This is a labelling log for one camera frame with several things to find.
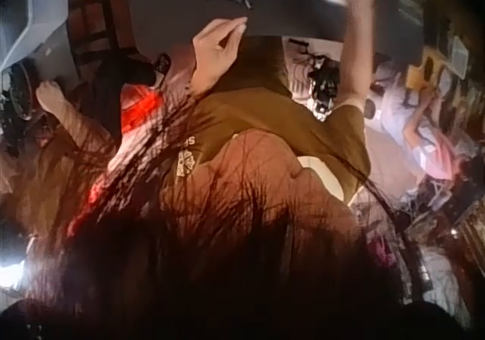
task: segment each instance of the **person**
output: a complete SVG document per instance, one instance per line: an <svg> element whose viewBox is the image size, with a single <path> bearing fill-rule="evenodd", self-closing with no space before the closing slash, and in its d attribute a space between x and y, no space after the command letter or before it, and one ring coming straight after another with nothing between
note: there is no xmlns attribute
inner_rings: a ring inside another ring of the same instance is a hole
<svg viewBox="0 0 485 340"><path fill-rule="evenodd" d="M120 93L124 84L155 88L163 77L151 64L110 54L95 74L92 92L81 85L70 94L72 100L80 101L79 111L57 83L42 82L36 90L37 100L60 124L31 167L18 167L16 173L8 174L5 188L10 195L2 200L2 219L19 223L24 235L38 239L54 235L56 217L77 212L121 145ZM71 182L78 170L85 170L86 175ZM77 186L79 195L65 195L69 185Z"/></svg>
<svg viewBox="0 0 485 340"><path fill-rule="evenodd" d="M285 95L273 40L244 40L246 18L210 22L193 40L185 99L163 112L32 297L90 338L388 338L399 289L346 205L369 168L361 109L374 0L347 1L333 123Z"/></svg>
<svg viewBox="0 0 485 340"><path fill-rule="evenodd" d="M416 92L405 87L402 74L397 73L391 81L385 86L380 106L382 127L402 149L413 172L453 180L462 158L437 126L436 109L430 109L448 92L449 84L441 79L437 88ZM421 178L417 175L417 185Z"/></svg>

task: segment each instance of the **chair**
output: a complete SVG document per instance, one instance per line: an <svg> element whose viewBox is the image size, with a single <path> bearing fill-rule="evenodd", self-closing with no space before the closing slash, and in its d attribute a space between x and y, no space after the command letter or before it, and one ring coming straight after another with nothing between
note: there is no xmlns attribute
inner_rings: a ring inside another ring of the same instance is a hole
<svg viewBox="0 0 485 340"><path fill-rule="evenodd" d="M102 6L102 13L105 22L105 30L97 33L88 33L81 39L74 40L69 37L71 53L74 58L74 63L78 74L80 75L80 67L83 65L90 64L94 61L100 61L106 56L110 51L118 51L124 55L134 55L138 53L136 47L126 47L120 48L118 43L116 28L113 19L113 9L111 6L111 0L81 0L69 3L69 11L74 11L80 9L82 14L83 23L85 26L88 25L88 15L86 12L86 7L88 5L100 4ZM109 44L109 49L102 49L98 51L87 51L83 53L77 53L79 48L88 45L89 43L96 42L102 39L107 39Z"/></svg>

